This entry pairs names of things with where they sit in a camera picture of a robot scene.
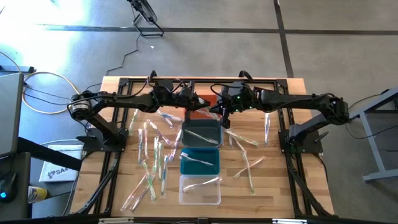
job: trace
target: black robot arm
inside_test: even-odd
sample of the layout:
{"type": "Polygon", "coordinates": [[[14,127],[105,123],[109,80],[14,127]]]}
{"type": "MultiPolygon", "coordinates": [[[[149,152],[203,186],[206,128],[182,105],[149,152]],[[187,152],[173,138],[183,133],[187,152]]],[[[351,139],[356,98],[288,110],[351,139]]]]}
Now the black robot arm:
{"type": "Polygon", "coordinates": [[[284,95],[277,91],[254,87],[251,89],[245,82],[234,82],[224,85],[218,94],[217,104],[210,112],[222,115],[220,120],[224,128],[230,127],[229,114],[244,110],[257,109],[266,113],[280,108],[297,108],[318,110],[320,115],[303,124],[290,126],[291,141],[303,141],[308,133],[328,124],[341,125],[348,122],[348,106],[342,98],[331,93],[322,95],[284,95]]]}
{"type": "Polygon", "coordinates": [[[195,111],[210,105],[207,100],[199,100],[199,96],[194,92],[194,82],[189,86],[181,81],[178,86],[173,86],[172,80],[159,80],[153,85],[149,93],[141,95],[119,95],[101,91],[92,93],[84,91],[81,94],[72,96],[72,102],[68,107],[73,119],[81,121],[87,120],[102,133],[104,144],[117,144],[125,140],[123,130],[117,128],[116,123],[108,122],[98,113],[107,107],[115,108],[137,108],[145,113],[155,113],[161,106],[174,106],[187,109],[185,116],[189,120],[189,111],[195,111]]]}

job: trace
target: teal plastic container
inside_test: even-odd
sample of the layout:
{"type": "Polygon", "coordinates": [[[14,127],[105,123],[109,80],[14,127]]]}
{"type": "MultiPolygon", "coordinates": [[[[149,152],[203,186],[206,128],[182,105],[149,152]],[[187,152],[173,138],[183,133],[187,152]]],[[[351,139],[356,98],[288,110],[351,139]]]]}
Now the teal plastic container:
{"type": "Polygon", "coordinates": [[[181,152],[192,159],[209,162],[214,166],[189,161],[181,157],[180,172],[183,175],[218,175],[220,173],[220,152],[217,148],[183,148],[181,152]]]}

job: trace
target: gray concrete floor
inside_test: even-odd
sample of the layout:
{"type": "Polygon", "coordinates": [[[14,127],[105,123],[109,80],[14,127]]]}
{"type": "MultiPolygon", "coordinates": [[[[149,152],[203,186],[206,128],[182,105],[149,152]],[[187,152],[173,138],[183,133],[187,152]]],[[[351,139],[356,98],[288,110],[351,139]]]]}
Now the gray concrete floor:
{"type": "MultiPolygon", "coordinates": [[[[46,31],[34,23],[131,27],[126,1],[9,1],[0,14],[0,50],[17,63],[38,71],[65,75],[82,91],[99,83],[123,55],[135,49],[136,32],[46,31]]],[[[164,27],[277,29],[272,0],[149,0],[164,27]]],[[[286,29],[398,30],[394,0],[280,0],[286,29]]],[[[332,92],[350,104],[397,86],[396,35],[287,35],[294,77],[305,79],[308,93],[332,92]]],[[[139,39],[139,51],[124,68],[109,75],[236,76],[242,69],[254,77],[287,77],[279,34],[166,33],[139,39]]],[[[43,91],[70,96],[61,79],[41,75],[28,81],[43,91]]],[[[40,95],[47,100],[59,99],[40,95]]],[[[29,99],[43,110],[59,110],[29,99]]],[[[351,124],[352,132],[363,136],[351,124]]],[[[365,184],[362,175],[376,171],[367,140],[351,138],[342,126],[324,128],[329,187],[337,215],[398,222],[398,179],[365,184]]],[[[70,139],[83,134],[67,113],[47,116],[22,106],[20,136],[35,142],[70,139]]],[[[398,153],[390,157],[398,161],[398,153]]],[[[40,171],[40,163],[34,167],[40,171]]],[[[65,195],[41,202],[35,217],[60,215],[65,195]]]]}

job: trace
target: computer mouse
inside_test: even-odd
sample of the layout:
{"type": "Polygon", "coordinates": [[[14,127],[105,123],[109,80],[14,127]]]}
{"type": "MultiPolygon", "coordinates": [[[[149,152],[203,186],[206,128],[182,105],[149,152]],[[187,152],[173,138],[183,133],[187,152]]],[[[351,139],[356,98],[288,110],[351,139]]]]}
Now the computer mouse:
{"type": "Polygon", "coordinates": [[[0,178],[0,202],[11,202],[17,195],[17,173],[8,172],[0,178]]]}

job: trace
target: red object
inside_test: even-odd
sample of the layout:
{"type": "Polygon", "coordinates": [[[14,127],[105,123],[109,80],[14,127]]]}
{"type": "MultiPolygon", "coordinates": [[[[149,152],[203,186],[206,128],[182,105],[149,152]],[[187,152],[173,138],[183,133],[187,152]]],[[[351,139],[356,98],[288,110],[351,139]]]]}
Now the red object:
{"type": "MultiPolygon", "coordinates": [[[[200,98],[204,99],[204,100],[208,100],[210,101],[210,105],[213,106],[217,103],[217,96],[216,95],[199,95],[200,98]]],[[[203,113],[199,113],[199,112],[192,112],[191,111],[191,115],[190,115],[191,119],[211,119],[211,117],[204,115],[203,113]]]]}

